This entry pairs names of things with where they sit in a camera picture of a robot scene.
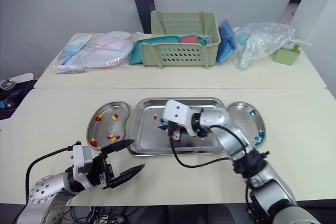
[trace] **stainless steel tray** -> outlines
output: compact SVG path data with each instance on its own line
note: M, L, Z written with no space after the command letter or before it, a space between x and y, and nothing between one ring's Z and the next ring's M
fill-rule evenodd
M256 148L260 147L266 139L266 127L259 111L251 104L246 102L234 102L227 107L227 111L233 123L241 129L250 143L254 144ZM255 137L259 136L259 130L262 130L263 135L260 144Z
M135 142L128 147L131 154L136 156L172 154L167 133L158 128L163 109L169 99L174 99L194 110L210 110L216 107L224 108L217 98L148 98L140 101L134 110L127 138ZM177 153L220 153L223 148L215 135L210 133L201 140L199 137L181 135L180 141L175 141Z
M96 121L96 116L102 114L102 120ZM112 119L114 114L118 115L118 120ZM130 107L127 103L122 101L110 102L100 107L92 116L88 130L87 130L87 142L93 149L99 150L93 147L89 140L94 138L100 147L111 144L111 140L106 137L110 134L120 136L118 141L123 140L125 137L125 125L130 115Z

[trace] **red item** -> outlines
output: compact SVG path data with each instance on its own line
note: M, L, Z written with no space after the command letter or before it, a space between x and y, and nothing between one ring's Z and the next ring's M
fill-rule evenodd
M180 39L181 43L198 43L197 37L195 35L191 35L189 37L184 37Z

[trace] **robotic arm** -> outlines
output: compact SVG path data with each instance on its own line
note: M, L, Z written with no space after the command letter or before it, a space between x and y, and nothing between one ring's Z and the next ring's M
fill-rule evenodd
M63 212L69 199L87 189L101 185L102 189L115 188L134 177L143 165L121 173L114 178L111 164L106 158L111 152L120 151L134 140L124 140L101 149L92 158L89 146L79 142L72 146L72 167L65 172L40 179L30 190L28 203L18 218L17 224L57 224L62 222Z
M231 121L224 108L201 111L169 100L164 108L163 120L168 121L168 134L174 135L177 124L185 127L191 136L206 137L212 131L232 161L234 172L241 174L247 189L251 188L252 206L247 202L248 211L255 223L320 224L307 211L297 206L295 197L265 160L269 152L259 153L245 137L242 131Z

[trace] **plastic bag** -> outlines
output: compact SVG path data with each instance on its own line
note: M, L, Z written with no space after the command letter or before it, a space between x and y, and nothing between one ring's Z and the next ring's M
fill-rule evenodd
M247 69L250 60L271 55L290 41L295 29L275 22L250 23L233 29L239 69Z
M83 38L87 36L90 36L90 39L82 45ZM72 54L68 54L67 58L58 58L58 65L54 66L57 73L79 73L85 72L88 68L106 68L125 64L133 49L131 35L122 31L112 31L104 35L85 34L68 43L70 44L76 45L76 49L79 45L81 47L76 53L74 50L71 51Z

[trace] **green container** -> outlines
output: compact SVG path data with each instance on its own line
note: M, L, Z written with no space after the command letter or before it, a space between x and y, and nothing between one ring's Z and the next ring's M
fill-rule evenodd
M185 36L197 33L210 36L212 43L205 46L197 43L142 44L144 66L205 66L216 62L218 45L221 42L217 21L211 12L164 12L151 13L152 37L167 35Z
M276 51L273 61L292 66L294 61L299 57L299 45L295 45L293 50L279 49Z

